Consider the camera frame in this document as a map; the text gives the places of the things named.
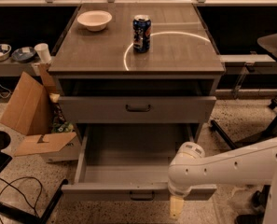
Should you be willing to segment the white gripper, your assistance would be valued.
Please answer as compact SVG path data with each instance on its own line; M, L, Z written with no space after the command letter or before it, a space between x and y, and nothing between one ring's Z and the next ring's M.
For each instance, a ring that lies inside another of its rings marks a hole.
M170 217L178 219L183 210L184 199L191 192L191 186L177 187L174 183L169 181L168 190L173 195L170 197Z

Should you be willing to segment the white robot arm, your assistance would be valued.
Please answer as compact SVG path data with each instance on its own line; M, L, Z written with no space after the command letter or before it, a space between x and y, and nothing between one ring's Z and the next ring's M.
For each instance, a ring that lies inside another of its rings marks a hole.
M185 142L168 169L168 189L186 197L198 185L269 185L263 224L277 224L277 137L207 157L201 146Z

